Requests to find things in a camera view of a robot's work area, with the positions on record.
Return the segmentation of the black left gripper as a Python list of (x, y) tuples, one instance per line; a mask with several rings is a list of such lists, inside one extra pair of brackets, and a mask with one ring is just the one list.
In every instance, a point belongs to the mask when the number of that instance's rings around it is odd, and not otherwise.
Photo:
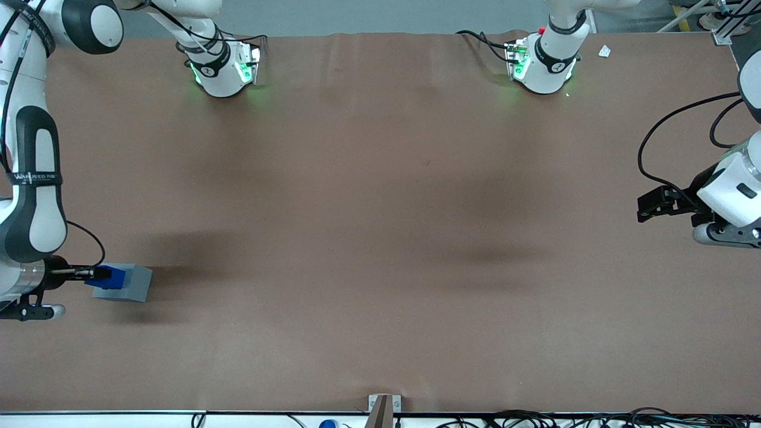
[(715, 170), (707, 168), (696, 174), (687, 187), (673, 185), (673, 190), (669, 186), (659, 186), (638, 197), (637, 222), (645, 223), (658, 216), (714, 216), (714, 210), (699, 198), (697, 192), (711, 181)]

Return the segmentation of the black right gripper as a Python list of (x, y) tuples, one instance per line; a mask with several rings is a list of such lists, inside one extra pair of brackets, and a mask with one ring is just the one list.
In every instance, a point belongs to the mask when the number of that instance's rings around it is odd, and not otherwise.
[(112, 277), (109, 266), (71, 266), (60, 256), (50, 256), (43, 260), (45, 273), (42, 290), (52, 291), (61, 287), (66, 281), (100, 281)]

